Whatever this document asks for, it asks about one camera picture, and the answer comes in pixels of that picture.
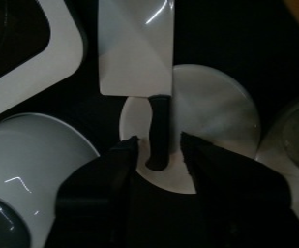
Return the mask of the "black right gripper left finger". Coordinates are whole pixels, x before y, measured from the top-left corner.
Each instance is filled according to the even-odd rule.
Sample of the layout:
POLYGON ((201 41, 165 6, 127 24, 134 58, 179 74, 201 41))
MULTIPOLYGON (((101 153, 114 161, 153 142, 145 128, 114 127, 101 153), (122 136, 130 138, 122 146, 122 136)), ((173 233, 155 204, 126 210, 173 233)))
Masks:
POLYGON ((139 139, 121 141, 63 182, 45 248, 126 248, 131 179, 139 139))

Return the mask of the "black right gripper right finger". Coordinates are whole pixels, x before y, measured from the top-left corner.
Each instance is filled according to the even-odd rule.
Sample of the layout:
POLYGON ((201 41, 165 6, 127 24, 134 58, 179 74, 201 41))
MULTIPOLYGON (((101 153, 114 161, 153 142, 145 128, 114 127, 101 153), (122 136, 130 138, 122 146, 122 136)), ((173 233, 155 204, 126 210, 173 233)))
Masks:
POLYGON ((181 135, 210 248, 299 248, 299 219, 282 175, 187 133, 181 135))

